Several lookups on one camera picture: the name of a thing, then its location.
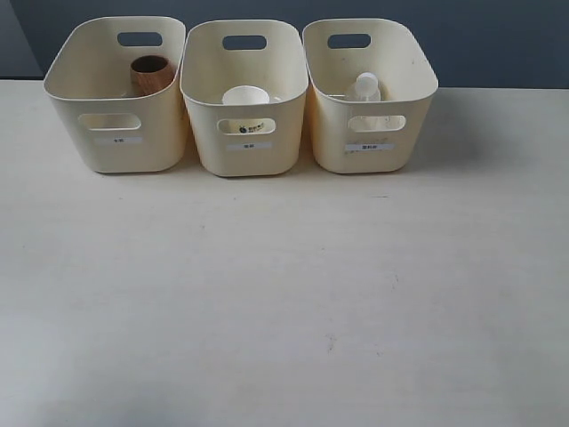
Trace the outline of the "clear bottle white cap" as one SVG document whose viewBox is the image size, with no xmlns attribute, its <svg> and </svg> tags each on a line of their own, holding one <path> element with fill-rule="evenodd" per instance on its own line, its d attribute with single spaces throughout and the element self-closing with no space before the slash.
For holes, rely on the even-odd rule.
<svg viewBox="0 0 569 427">
<path fill-rule="evenodd" d="M 347 101 L 381 101 L 381 85 L 372 72 L 361 73 L 345 93 Z"/>
</svg>

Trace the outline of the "brown wooden cup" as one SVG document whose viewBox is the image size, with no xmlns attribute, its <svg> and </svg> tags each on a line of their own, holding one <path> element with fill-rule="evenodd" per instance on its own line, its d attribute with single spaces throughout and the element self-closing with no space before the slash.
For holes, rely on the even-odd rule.
<svg viewBox="0 0 569 427">
<path fill-rule="evenodd" d="M 158 93 L 174 79 L 174 68 L 170 61 L 159 55 L 145 55 L 130 65 L 133 92 L 136 96 Z"/>
</svg>

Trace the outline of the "cream right storage bin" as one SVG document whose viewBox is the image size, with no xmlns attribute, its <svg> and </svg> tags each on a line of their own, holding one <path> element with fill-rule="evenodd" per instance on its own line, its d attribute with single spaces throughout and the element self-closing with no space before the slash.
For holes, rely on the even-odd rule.
<svg viewBox="0 0 569 427">
<path fill-rule="evenodd" d="M 385 19 L 329 19 L 302 31 L 315 160 L 332 173 L 387 173 L 413 153 L 437 76 L 411 30 Z M 356 78 L 372 72 L 381 101 L 347 101 Z"/>
</svg>

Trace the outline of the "cream storage bin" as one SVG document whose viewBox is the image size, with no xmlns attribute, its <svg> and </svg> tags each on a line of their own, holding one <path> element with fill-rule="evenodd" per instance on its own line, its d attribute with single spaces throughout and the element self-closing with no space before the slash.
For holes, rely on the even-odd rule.
<svg viewBox="0 0 569 427">
<path fill-rule="evenodd" d="M 437 76 L 411 30 L 385 19 L 329 19 L 302 31 L 315 160 L 332 173 L 387 173 L 413 153 Z M 347 101 L 356 78 L 372 72 L 381 101 Z"/>
<path fill-rule="evenodd" d="M 44 90 L 94 172 L 152 173 L 181 160 L 189 120 L 178 78 L 139 96 L 131 64 L 156 55 L 178 72 L 186 34 L 172 17 L 101 17 L 77 26 L 60 48 Z"/>
<path fill-rule="evenodd" d="M 214 20 L 188 32 L 180 91 L 201 164 L 214 175 L 290 170 L 308 88 L 302 41 L 289 23 Z"/>
</svg>

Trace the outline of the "cream middle storage bin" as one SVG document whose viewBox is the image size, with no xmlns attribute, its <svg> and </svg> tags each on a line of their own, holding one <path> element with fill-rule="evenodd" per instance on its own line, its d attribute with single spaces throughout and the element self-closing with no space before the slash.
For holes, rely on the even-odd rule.
<svg viewBox="0 0 569 427">
<path fill-rule="evenodd" d="M 214 175 L 290 170 L 308 88 L 302 41 L 289 23 L 214 20 L 188 32 L 180 91 L 201 164 Z"/>
</svg>

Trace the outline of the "cream left storage bin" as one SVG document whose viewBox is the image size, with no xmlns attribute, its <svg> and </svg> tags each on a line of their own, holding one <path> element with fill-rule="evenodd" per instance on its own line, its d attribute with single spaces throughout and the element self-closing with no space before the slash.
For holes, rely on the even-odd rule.
<svg viewBox="0 0 569 427">
<path fill-rule="evenodd" d="M 101 17 L 77 26 L 60 48 L 44 90 L 94 172 L 152 173 L 181 160 L 189 120 L 178 78 L 139 96 L 131 64 L 156 55 L 178 72 L 186 34 L 172 17 Z"/>
</svg>

